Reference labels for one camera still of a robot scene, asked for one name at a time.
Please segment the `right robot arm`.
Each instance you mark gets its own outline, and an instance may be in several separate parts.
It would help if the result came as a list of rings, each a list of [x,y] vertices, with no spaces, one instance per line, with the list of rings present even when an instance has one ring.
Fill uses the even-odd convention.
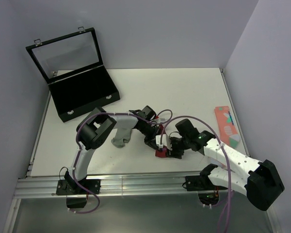
[[[190,119],[176,124],[179,137],[164,135],[157,145],[168,148],[170,157],[181,158],[186,150],[209,158],[198,175],[185,178],[187,191],[227,189],[247,197],[251,204],[266,211],[285,190],[273,162],[244,155],[223,143],[213,129],[199,132]]]

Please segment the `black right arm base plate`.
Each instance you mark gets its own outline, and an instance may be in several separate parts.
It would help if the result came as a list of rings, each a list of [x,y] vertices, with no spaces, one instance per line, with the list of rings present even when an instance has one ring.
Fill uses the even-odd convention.
[[[226,187],[214,185],[208,177],[201,175],[185,176],[184,185],[187,191],[227,190]]]

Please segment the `maroon sock with orange cuff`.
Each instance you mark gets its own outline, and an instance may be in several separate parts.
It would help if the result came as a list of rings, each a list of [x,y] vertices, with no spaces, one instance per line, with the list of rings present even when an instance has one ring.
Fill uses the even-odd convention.
[[[159,135],[159,134],[162,135],[164,133],[166,134],[166,131],[165,131],[163,125],[159,125],[157,130],[156,130],[156,135]],[[167,155],[168,155],[168,149],[167,148],[163,148],[163,149],[160,149],[160,150],[157,150],[157,148],[156,148],[156,150],[155,150],[155,156],[156,157],[158,157],[158,158],[167,158]]]

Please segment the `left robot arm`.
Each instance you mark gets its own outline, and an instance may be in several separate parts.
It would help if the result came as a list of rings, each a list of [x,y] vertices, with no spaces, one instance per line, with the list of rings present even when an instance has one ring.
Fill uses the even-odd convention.
[[[154,150],[160,148],[156,145],[156,135],[161,127],[154,121],[155,111],[146,106],[143,110],[128,111],[126,113],[107,113],[103,108],[95,108],[77,127],[76,142],[79,151],[73,162],[71,179],[67,188],[74,194],[81,193],[85,188],[84,179],[92,156],[96,149],[103,145],[112,130],[137,129],[145,136],[144,143]]]

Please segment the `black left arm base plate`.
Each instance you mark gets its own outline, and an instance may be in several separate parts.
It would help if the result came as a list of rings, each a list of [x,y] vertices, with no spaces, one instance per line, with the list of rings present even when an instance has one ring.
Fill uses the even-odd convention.
[[[99,194],[100,192],[100,179],[86,179],[82,180],[81,185],[90,190],[94,194]],[[66,196],[66,195],[85,195],[89,194],[88,191],[82,189],[77,184],[71,187],[66,180],[59,180],[56,188],[57,196]]]

